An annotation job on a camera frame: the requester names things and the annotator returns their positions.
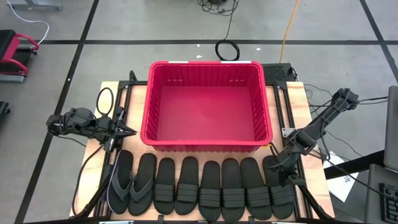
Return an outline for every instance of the wooden table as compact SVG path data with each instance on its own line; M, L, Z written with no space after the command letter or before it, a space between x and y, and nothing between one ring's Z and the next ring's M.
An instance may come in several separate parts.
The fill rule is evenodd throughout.
M311 121L310 110L308 108L307 97L305 95L305 90L303 87L303 83L301 82L288 82L288 91L290 97L290 104L292 107L294 122L296 128L302 128L306 126ZM101 85L101 89L104 87L109 87L113 90L113 93L116 95L118 89L118 82L103 82ZM199 161L199 178L201 178L201 172L203 169L203 165L209 158L215 159L217 162L222 163L222 161L226 158L235 158L240 162L245 157L253 157L257 160L261 174L264 179L264 173L262 170L262 159L265 156L271 154L271 151L268 147L261 147L256 152L251 153L236 153L236 152L157 152L153 147L146 146L142 143L139 132L141 130L141 122L142 115L144 112L144 103L146 97L146 86L133 86L132 95L130 100L130 106L127 116L127 125L138 131L138 134L135 136L131 136L124 139L123 149L129 150L134 155L133 162L133 173L135 174L138 170L139 159L141 156L147 152L153 153L157 156L157 162L161 160L163 157L170 157L175 161L176 166L176 183L178 182L178 177L180 176L180 168L181 163L184 157L186 156L194 156ZM124 105L124 96L126 91L123 93L121 105ZM280 100L282 104L282 111L284 114L285 124L288 124L287 121L287 113L285 108L285 102L283 93L280 91ZM282 137L280 135L280 128L277 116L277 110L275 105L275 97L274 92L271 86L267 86L267 98L269 104L269 112L271 117L272 130L274 133L274 138L272 142L275 144L278 150L282 149ZM101 111L106 111L111 104L110 94L104 93L101 96L99 101L99 107ZM100 117L100 114L96 111L95 114L97 117ZM91 155L97 148L98 142L95 139L88 140L87 148L85 151L85 156L83 161ZM80 188L78 189L78 193L75 201L76 211L79 212L82 208L87 204L87 202L91 199L93 194L98 188L98 184L100 181L101 170L103 167L105 152L101 151L97 153L86 165L85 170L81 175L80 180ZM326 183L325 174L323 172L323 166L321 160L314 158L312 156L302 156L303 168L305 172L305 177L307 181L307 187L312 195L315 197L317 202L322 206L322 208L329 214L334 217L333 207L331 205L330 195L328 191L328 186ZM303 200L301 191L297 188L297 197L300 207L300 216L305 217L305 210L303 206ZM122 215L112 214L113 220L157 220L159 213L154 208L153 204L149 207L146 213L134 217L131 216L128 211L126 211ZM248 216L250 216L249 212L246 210L243 215L241 221L247 221ZM192 213L185 216L177 215L173 212L170 215L166 215L164 220L203 220L200 215L199 210L196 208ZM294 221L294 215L290 216L288 221Z

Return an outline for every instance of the black flip-flop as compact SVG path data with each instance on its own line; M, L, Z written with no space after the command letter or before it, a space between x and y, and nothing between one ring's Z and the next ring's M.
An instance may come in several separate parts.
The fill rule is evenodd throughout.
M251 157L241 162L241 172L246 189L246 207L249 213L258 220L268 220L272 216L268 187L262 180L257 161Z
M221 213L227 222L239 221L244 213L244 187L241 169L236 159L226 159L221 166L223 207Z
M293 214L293 186L288 184L282 187L279 183L279 174L268 169L268 167L277 163L275 156L266 156L262 160L264 175L270 190L272 212L278 219L285 219Z
M221 215L220 165L206 162L200 182L199 212L208 221L215 222Z
M132 182L132 154L127 150L120 150L113 165L111 181L106 191L109 208L115 214L123 214L127 209Z
M174 210L174 173L174 161L163 158L157 169L154 195L155 208L163 215L169 215Z
M142 155L138 171L130 187L129 213L143 214L152 203L156 172L156 157L151 153Z
M180 179L177 185L175 213L188 215L195 209L198 201L198 160L192 156L182 161Z

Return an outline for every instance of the coiled black cable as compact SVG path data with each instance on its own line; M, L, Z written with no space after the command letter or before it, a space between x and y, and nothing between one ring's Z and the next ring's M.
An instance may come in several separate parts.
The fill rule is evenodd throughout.
M229 34L229 29L231 28L232 16L234 14L234 11L238 7L239 0L233 0L233 5L232 5L231 9L220 10L220 7L224 3L226 3L226 0L198 0L198 4L201 5L201 8L203 11L208 12L210 14L214 14L214 15L230 16L228 30L226 32L225 38L217 41L215 50L216 50L217 57L221 61L237 61L237 60L239 60L240 55L241 55L240 49L239 49L238 45L235 44L232 40L227 40L227 37ZM223 43L229 44L235 49L236 57L234 59L232 59L232 60L225 59L224 57L221 56L220 52L218 51L218 47L220 46L220 44L223 44Z

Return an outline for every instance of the chair leg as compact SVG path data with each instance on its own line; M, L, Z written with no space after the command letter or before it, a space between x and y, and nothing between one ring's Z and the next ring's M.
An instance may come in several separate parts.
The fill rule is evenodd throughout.
M35 47L33 48L33 50L38 50L38 49L39 49L39 45L36 43L36 41L34 41L34 40L33 40L32 38L30 38L28 35L25 35L25 34L16 34L15 36L16 36L16 37L23 37L23 38L29 40L29 42L35 46Z
M25 65L18 62L15 59L11 58L11 59L7 59L7 60L0 60L0 63L13 63L14 65L17 65L22 70L21 72L8 73L9 75L25 75L27 77L29 74L29 69Z

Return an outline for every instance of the sandal strap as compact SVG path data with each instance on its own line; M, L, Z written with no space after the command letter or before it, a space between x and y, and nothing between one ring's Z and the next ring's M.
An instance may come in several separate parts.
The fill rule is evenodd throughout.
M178 184L177 200L181 202L196 202L198 200L198 186L193 184Z
M246 189L246 200L250 207L263 207L271 205L269 198L268 187L256 187L253 189Z
M130 178L130 182L128 183L127 187L126 188L122 188L120 186L119 179L118 179L118 174L119 174L118 171L119 171L119 168L116 167L116 170L114 171L114 174L112 176L111 183L112 183L114 191L120 197L120 200L123 201L124 198L126 197L126 195L129 193L129 187L130 187L131 182L132 182L132 176L130 175L130 177L129 177Z
M291 185L286 185L285 187L270 187L269 189L271 190L271 199L273 205L284 205L294 201Z
M174 184L155 184L155 201L172 202L174 201Z
M223 189L223 202L225 208L244 207L244 189Z
M219 208L220 207L220 193L221 190L216 189L203 189L199 191L199 205Z
M136 175L130 187L130 195L135 202L138 202L143 196L145 196L145 194L147 194L154 185L154 175L152 174L148 183L146 183L146 185L139 192L136 192L136 190L134 189L134 184L137 181L137 177L139 177L139 174Z

